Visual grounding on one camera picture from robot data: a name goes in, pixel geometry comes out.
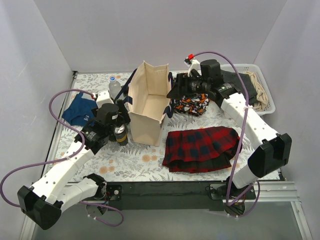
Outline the beige canvas tote bag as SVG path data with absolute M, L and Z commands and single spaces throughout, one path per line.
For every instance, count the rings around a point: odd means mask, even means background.
M 172 73 L 169 65 L 152 66 L 143 62 L 128 84 L 130 132 L 135 143 L 159 146 L 163 123 L 169 116 Z

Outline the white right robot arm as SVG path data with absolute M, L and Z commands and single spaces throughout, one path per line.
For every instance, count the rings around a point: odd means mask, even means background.
M 254 148 L 247 164 L 238 171 L 233 170 L 227 179 L 225 195 L 237 199 L 249 185 L 288 164 L 292 138 L 287 133 L 278 133 L 252 109 L 247 89 L 237 87 L 231 80 L 234 76 L 243 82 L 237 69 L 223 74 L 217 60 L 199 62 L 192 55 L 184 61 L 188 71 L 177 74 L 167 97 L 180 100 L 184 96 L 207 94 L 241 127 L 240 135 L 248 137 Z

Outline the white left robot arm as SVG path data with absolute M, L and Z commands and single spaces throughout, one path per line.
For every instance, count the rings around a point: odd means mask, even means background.
M 85 199 L 103 201 L 96 205 L 101 210 L 107 208 L 110 201 L 121 198 L 119 185 L 108 186 L 107 181 L 95 173 L 67 186 L 78 170 L 109 141 L 122 146 L 128 143 L 130 117 L 122 100 L 102 104 L 93 109 L 93 115 L 93 119 L 78 131 L 64 160 L 30 187 L 22 186 L 17 192 L 21 211 L 43 230 L 51 228 L 65 210 Z

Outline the blue cap Pocari bottle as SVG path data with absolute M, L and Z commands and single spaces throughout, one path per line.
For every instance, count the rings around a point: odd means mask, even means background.
M 121 91 L 121 84 L 116 80 L 114 76 L 109 78 L 109 93 L 110 96 L 115 99 L 118 93 Z

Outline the silver top can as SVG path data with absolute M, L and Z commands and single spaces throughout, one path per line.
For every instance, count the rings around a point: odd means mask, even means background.
M 127 126 L 124 123 L 116 123 L 113 131 L 115 141 L 120 146 L 125 146 L 128 144 L 128 131 Z

